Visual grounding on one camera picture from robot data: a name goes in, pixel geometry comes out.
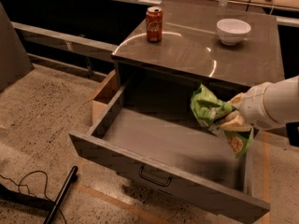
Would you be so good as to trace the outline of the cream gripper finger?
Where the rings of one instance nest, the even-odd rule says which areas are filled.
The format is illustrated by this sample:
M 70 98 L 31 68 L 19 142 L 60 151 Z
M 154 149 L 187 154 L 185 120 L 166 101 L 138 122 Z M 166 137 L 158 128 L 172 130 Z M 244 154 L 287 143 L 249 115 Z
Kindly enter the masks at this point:
M 244 98 L 245 93 L 240 92 L 236 96 L 234 96 L 231 100 L 228 101 L 229 104 L 239 104 L 242 102 L 242 99 Z
M 245 122 L 238 111 L 234 111 L 222 119 L 219 127 L 229 132 L 248 132 L 252 126 Z

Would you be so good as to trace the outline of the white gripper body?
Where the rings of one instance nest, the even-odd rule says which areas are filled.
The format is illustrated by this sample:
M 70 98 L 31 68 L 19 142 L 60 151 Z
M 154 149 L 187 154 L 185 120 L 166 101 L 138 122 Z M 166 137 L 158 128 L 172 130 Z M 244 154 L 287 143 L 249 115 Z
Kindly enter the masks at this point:
M 270 82 L 265 82 L 251 87 L 245 93 L 239 107 L 239 113 L 245 122 L 258 130 L 272 130 L 282 126 L 269 115 L 265 107 L 265 92 L 270 85 Z

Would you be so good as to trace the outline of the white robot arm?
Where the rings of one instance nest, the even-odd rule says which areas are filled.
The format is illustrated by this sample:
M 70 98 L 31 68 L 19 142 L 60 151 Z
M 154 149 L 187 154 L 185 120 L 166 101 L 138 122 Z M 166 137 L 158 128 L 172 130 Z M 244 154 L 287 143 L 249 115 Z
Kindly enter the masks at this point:
M 247 132 L 281 128 L 299 121 L 299 76 L 278 83 L 265 82 L 233 98 L 237 108 L 219 123 L 224 131 Z

